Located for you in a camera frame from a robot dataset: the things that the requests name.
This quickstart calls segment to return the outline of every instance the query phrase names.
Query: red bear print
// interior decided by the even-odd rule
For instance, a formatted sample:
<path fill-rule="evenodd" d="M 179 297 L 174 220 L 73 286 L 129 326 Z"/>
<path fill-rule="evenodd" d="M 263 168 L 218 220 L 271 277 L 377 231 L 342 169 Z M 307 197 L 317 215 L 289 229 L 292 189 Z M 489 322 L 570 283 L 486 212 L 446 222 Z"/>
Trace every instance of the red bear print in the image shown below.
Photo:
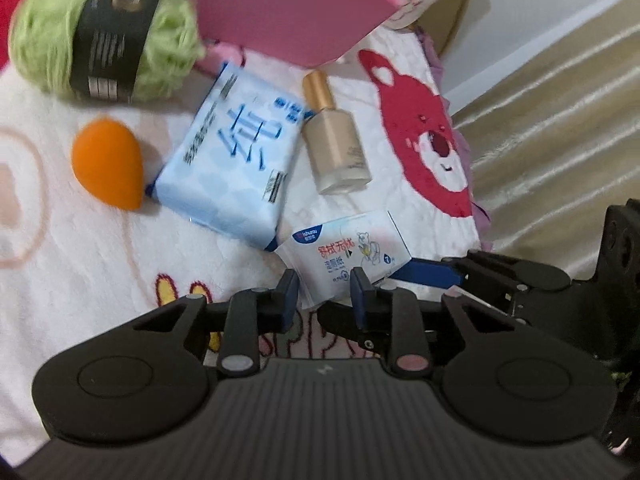
<path fill-rule="evenodd" d="M 443 213 L 471 216 L 465 173 L 440 97 L 372 50 L 358 53 L 378 88 L 386 136 L 409 184 Z"/>

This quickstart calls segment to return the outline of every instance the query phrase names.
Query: gold satin curtain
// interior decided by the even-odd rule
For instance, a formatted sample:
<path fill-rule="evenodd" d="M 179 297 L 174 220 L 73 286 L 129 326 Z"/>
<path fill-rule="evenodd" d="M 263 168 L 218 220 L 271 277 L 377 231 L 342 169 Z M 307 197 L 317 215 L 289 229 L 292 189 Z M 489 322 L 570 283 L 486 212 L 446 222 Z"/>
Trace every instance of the gold satin curtain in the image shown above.
<path fill-rule="evenodd" d="M 623 0 L 453 117 L 494 251 L 593 275 L 610 204 L 640 198 L 640 0 Z"/>

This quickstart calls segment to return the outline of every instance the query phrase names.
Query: gold bottle cap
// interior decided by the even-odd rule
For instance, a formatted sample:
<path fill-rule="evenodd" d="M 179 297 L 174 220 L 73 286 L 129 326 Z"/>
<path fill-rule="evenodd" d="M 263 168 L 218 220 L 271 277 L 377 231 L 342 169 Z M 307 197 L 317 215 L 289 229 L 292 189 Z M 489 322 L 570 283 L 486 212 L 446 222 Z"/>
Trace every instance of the gold bottle cap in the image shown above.
<path fill-rule="evenodd" d="M 329 88 L 326 74 L 322 70 L 314 70 L 302 80 L 306 104 L 316 113 L 325 108 L 335 108 L 334 96 Z"/>

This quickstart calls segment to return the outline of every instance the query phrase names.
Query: white wall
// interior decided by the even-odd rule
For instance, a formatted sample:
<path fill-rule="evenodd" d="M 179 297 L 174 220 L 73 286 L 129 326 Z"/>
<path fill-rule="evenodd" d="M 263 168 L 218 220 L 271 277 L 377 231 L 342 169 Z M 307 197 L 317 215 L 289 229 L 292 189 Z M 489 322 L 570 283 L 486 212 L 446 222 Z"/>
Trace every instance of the white wall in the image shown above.
<path fill-rule="evenodd" d="M 563 29 L 581 24 L 576 17 L 584 18 L 586 9 L 597 14 L 603 9 L 594 7 L 616 1 L 470 0 L 460 31 L 444 59 L 441 90 L 452 101 L 451 111 L 459 110 L 546 48 L 540 43 L 541 37 L 554 30 L 551 36 L 556 37 L 547 39 L 557 41 Z"/>

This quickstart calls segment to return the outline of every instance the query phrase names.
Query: black yarn label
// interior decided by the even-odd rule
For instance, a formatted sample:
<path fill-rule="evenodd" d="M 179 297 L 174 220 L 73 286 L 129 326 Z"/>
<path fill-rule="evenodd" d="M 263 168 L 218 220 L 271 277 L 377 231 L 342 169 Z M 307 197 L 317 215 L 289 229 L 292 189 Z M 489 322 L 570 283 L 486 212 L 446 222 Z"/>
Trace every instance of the black yarn label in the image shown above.
<path fill-rule="evenodd" d="M 69 84 L 83 95 L 131 102 L 160 0 L 86 0 L 73 39 Z"/>

